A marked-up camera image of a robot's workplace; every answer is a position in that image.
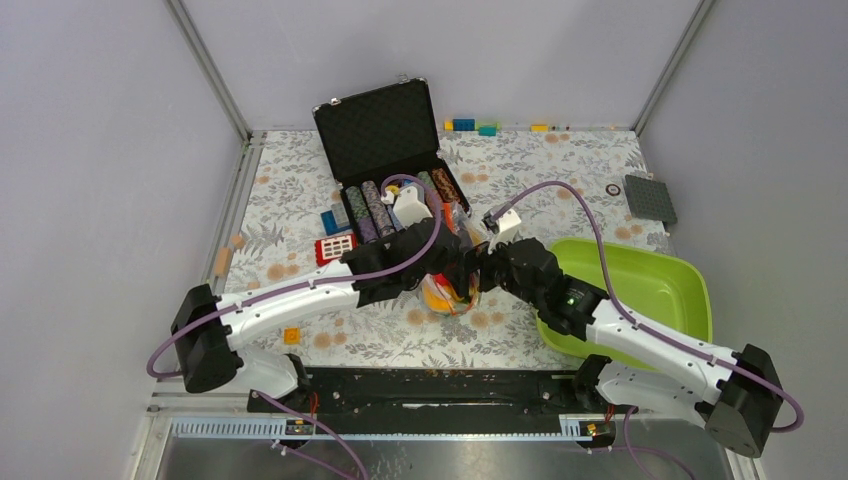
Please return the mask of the clear zip top bag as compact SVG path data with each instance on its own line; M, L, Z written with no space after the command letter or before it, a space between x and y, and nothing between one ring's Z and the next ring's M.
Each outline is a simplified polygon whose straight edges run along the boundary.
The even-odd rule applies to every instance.
M459 238L460 259L445 273L427 275L420 284L419 297L435 315L460 316L479 303L479 274L470 270L465 256L474 253L485 238L458 201L443 204L443 220L446 229Z

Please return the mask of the yellow toy bell pepper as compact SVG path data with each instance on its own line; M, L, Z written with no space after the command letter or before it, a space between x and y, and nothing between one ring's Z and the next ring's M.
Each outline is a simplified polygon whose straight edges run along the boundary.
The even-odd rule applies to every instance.
M420 290L421 300L433 313L445 316L455 316L464 312L466 305L451 295L451 290L445 290L439 284L423 282Z

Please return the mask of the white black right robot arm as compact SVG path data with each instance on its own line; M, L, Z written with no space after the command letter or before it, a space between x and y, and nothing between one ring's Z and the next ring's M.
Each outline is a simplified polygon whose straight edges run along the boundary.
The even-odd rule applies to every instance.
M611 348L648 365L638 370L589 355L574 378L583 410L607 404L657 410L703 428L727 450L762 456L784 399L771 356L711 344L667 327L605 290L562 271L535 239L466 253L461 267L480 276L484 291L500 288L531 305L558 334Z

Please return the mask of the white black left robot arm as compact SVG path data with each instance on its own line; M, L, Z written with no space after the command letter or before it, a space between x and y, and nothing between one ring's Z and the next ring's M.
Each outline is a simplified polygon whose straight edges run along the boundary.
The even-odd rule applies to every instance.
M299 410L311 388L301 362L266 355L254 341L300 320L395 299L425 276L457 265L460 245L443 222L427 218L269 287L216 295L208 284L195 286L171 325L177 374L190 394L238 383L271 394L285 410Z

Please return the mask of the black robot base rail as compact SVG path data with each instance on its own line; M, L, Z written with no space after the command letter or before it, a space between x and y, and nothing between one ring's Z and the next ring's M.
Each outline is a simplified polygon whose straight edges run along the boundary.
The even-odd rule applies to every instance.
M575 380L545 370L309 367L280 403L339 434L556 434L560 419L625 413Z

